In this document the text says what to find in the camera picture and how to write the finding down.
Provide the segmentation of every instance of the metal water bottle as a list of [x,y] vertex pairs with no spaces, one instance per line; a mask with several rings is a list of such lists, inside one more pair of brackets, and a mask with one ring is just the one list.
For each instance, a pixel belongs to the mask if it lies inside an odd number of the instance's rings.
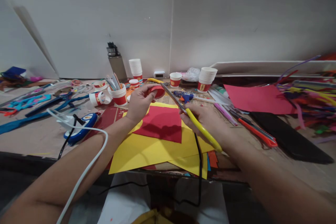
[[109,58],[108,60],[110,62],[112,70],[117,75],[119,81],[124,82],[127,80],[127,75],[121,54],[118,51],[117,46],[113,42],[108,42],[107,45],[107,56]]

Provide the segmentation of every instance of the yellow paper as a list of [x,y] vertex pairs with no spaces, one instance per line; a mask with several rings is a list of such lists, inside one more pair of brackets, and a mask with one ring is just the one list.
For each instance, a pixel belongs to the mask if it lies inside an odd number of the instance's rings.
[[[169,163],[176,165],[183,170],[193,173],[197,176],[200,175],[200,157],[199,155],[194,155],[190,157],[185,157],[182,159],[171,160]],[[202,168],[202,178],[207,179],[208,177],[208,157],[206,153],[203,153],[203,168]]]
[[[158,102],[152,103],[151,106],[178,108],[176,105]],[[141,125],[142,121],[131,132],[139,129]],[[202,153],[213,150],[213,147],[203,139],[198,138],[198,141]],[[182,121],[182,143],[129,134],[115,152],[109,174],[182,159],[196,154],[198,154],[198,150],[194,133]]]

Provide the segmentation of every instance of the plastic bag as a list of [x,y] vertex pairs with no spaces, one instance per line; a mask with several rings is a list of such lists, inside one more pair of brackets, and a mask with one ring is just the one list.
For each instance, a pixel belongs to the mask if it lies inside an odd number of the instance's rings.
[[201,70],[199,68],[189,68],[182,79],[189,82],[197,82]]

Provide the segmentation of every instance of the black notebook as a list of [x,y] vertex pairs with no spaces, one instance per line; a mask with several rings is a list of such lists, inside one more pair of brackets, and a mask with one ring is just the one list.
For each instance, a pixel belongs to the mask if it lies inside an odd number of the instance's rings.
[[329,164],[334,160],[290,125],[272,113],[251,112],[252,118],[266,132],[275,137],[278,146],[296,160]]

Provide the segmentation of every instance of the white wall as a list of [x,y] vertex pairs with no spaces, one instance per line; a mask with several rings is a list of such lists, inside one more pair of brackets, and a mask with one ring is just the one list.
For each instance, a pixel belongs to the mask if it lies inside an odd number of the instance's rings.
[[111,72],[107,42],[124,58],[140,58],[144,77],[168,72],[173,0],[8,0],[61,78]]
[[0,71],[15,66],[34,76],[58,79],[42,51],[6,0],[0,0]]
[[336,49],[335,0],[174,0],[170,72]]
[[131,58],[141,58],[151,77],[155,70],[336,50],[335,0],[9,1],[63,78],[109,73],[107,41],[118,46],[129,77]]

